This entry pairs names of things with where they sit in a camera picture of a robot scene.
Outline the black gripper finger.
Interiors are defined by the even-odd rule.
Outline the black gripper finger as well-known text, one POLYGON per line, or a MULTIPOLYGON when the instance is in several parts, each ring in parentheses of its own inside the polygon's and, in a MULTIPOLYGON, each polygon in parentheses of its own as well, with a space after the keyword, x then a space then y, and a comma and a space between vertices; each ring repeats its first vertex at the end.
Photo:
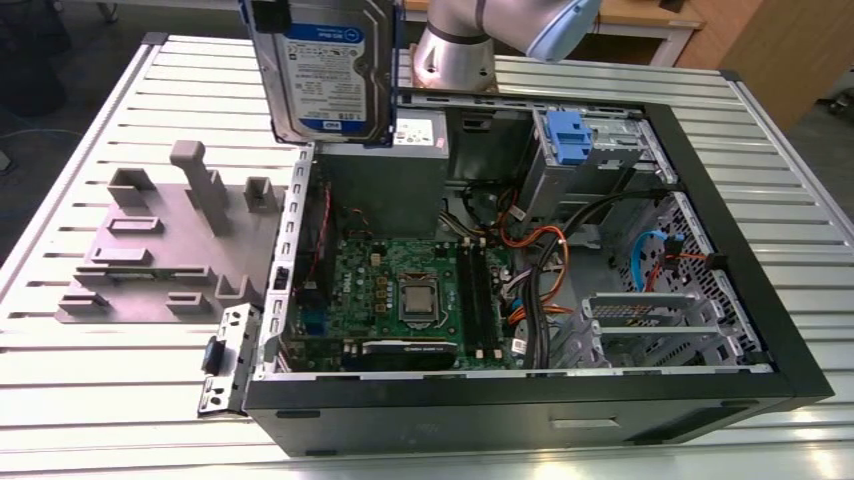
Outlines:
POLYGON ((256 2, 256 31, 286 32, 292 23, 288 0, 256 2))

